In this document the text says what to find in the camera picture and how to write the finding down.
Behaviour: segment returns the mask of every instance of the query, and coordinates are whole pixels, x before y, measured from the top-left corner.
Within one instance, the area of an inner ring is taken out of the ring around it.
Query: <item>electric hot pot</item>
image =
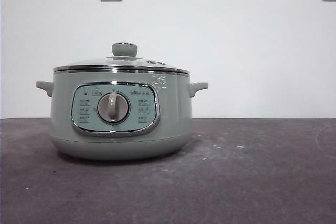
[[[208,83],[189,72],[136,57],[117,43],[114,56],[54,68],[54,82],[36,82],[51,97],[53,144],[71,156],[137,159],[180,149],[191,137],[191,98]]]

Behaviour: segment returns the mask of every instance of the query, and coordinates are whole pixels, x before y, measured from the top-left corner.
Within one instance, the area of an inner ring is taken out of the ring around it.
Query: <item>printed icon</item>
[[[100,89],[95,88],[95,89],[92,91],[92,95],[94,95],[94,96],[101,96],[101,95],[102,95],[102,92],[101,92]]]
[[[80,123],[89,123],[90,116],[88,115],[81,115],[78,119]]]
[[[139,99],[138,105],[139,106],[148,106],[149,105],[149,100],[148,99]]]
[[[80,99],[79,100],[79,105],[80,106],[89,106],[90,105],[90,100],[89,99]]]
[[[138,112],[139,115],[141,115],[141,114],[147,115],[147,114],[150,114],[150,113],[151,113],[151,111],[149,110],[148,107],[139,108],[139,112]]]
[[[79,114],[80,115],[89,115],[90,114],[90,109],[89,108],[80,108],[79,109]]]
[[[138,122],[139,123],[148,123],[150,121],[150,117],[149,116],[140,116],[138,117]]]

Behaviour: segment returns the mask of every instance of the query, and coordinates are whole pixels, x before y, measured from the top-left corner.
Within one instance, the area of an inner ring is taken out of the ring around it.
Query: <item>table surface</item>
[[[127,162],[1,120],[1,223],[335,223],[336,119],[193,119],[180,151]]]

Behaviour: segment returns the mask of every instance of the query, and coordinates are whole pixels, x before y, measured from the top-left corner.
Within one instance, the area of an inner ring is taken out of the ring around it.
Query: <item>stainless steel rim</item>
[[[130,70],[130,69],[90,69],[90,70],[62,70],[56,71],[55,74],[59,73],[150,73],[150,74],[172,74],[175,76],[186,76],[189,77],[188,73],[176,73],[176,72],[167,72],[167,71],[154,71],[154,70]]]
[[[164,68],[164,67],[146,67],[146,66],[114,66],[114,65],[74,65],[74,66],[61,66],[54,68],[54,72],[64,71],[64,70],[111,70],[111,69],[122,69],[122,70],[147,70],[147,71],[161,71],[161,72],[173,72],[173,73],[185,73],[190,72],[184,69],[178,68]]]

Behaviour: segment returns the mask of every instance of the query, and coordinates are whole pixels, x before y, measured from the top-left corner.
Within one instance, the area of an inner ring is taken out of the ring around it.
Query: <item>white wall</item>
[[[336,117],[336,2],[2,0],[2,118],[49,116],[52,68],[111,55],[191,71],[195,117]]]

